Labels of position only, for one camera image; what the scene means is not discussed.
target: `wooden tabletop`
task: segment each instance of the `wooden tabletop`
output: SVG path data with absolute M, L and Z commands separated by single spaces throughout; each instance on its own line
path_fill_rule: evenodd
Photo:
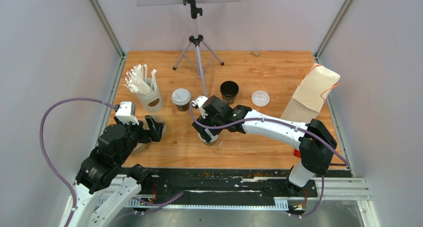
M 143 120 L 149 115 L 142 108 L 137 97 L 126 87 L 126 71 L 138 64 L 147 64 L 149 72 L 157 70 L 156 79 L 165 102 L 164 108 L 157 114 L 164 120 L 167 131 L 161 142 L 150 143 L 144 150 L 135 151 L 125 166 L 141 164 L 145 167 L 171 168 L 258 168 L 289 169 L 300 161 L 293 156 L 294 149 L 267 137 L 230 133 L 223 130 L 213 146 L 206 146 L 191 126 L 189 112 L 179 111 L 171 100 L 171 95 L 178 88 L 191 92 L 192 99 L 203 94 L 201 80 L 197 71 L 186 59 L 183 59 L 177 70 L 172 70 L 180 51 L 131 51 L 128 54 L 124 72 L 121 77 L 115 103 L 134 101 L 137 104 L 136 116 Z M 309 51 L 262 51 L 260 57 L 249 51 L 217 51 L 225 62 L 221 66 L 214 59 L 205 72 L 209 96 L 221 98 L 219 91 L 222 82 L 231 80 L 239 85 L 235 105 L 245 105 L 266 115 L 279 117 L 291 99 L 300 77 L 304 77 L 314 63 Z M 204 66 L 211 58 L 208 51 L 202 51 Z M 195 53 L 188 51 L 186 56 L 195 63 Z M 256 107 L 251 95 L 256 90 L 266 91 L 270 103 L 265 107 Z M 112 114 L 109 124 L 114 123 Z M 336 133 L 331 116 L 325 104 L 317 119 L 321 120 L 333 136 Z M 341 163 L 334 156 L 333 163 Z

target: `gray wall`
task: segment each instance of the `gray wall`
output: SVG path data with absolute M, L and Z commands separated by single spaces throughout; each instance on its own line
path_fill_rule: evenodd
M 106 99 L 118 56 L 88 0 L 0 0 L 0 21 L 0 226 L 57 226 L 69 190 L 41 154 L 41 117 L 64 98 Z M 47 152 L 69 181 L 104 111 L 79 102 L 48 117 Z
M 355 0 L 322 62 L 357 176 L 383 227 L 421 226 L 423 1 Z
M 193 33 L 190 7 L 98 0 L 122 48 L 180 50 Z M 242 0 L 201 3 L 200 34 L 221 50 L 315 51 L 344 0 Z

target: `red object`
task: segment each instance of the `red object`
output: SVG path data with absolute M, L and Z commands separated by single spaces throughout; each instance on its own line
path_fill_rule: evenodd
M 301 153 L 300 153 L 300 151 L 299 151 L 299 150 L 295 150 L 295 151 L 294 151 L 294 156 L 295 156 L 295 157 L 298 157 L 298 158 L 301 158 Z

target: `paper bag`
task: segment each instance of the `paper bag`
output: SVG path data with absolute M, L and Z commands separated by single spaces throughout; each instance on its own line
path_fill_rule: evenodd
M 295 90 L 280 118 L 307 123 L 316 118 L 330 88 L 338 82 L 340 77 L 338 73 L 315 63 Z

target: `orange string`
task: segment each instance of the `orange string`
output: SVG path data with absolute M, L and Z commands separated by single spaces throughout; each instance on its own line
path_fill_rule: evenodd
M 326 99 L 325 99 L 325 98 L 323 98 L 323 94 L 324 94 L 325 92 L 329 91 L 329 90 L 332 90 L 333 88 L 335 88 L 335 87 L 337 87 L 337 86 L 339 86 L 339 85 L 341 85 L 341 83 L 340 83 L 340 82 L 337 82 L 337 83 L 335 83 L 335 85 L 333 85 L 331 88 L 329 88 L 329 89 L 327 89 L 326 91 L 322 92 L 322 94 L 320 94 L 320 97 L 323 99 L 323 101 L 326 101 Z
M 320 64 L 319 65 L 313 65 L 313 66 L 311 66 L 311 68 L 310 68 L 310 70 L 307 72 L 307 74 L 306 74 L 306 76 L 308 75 L 308 74 L 310 74 L 310 72 L 314 69 L 314 68 L 316 68 L 316 67 L 318 67 L 318 66 L 321 66 Z M 301 81 L 302 81 L 302 75 L 301 75 L 301 72 L 300 72 L 300 84 L 298 84 L 298 86 L 299 85 L 301 85 Z

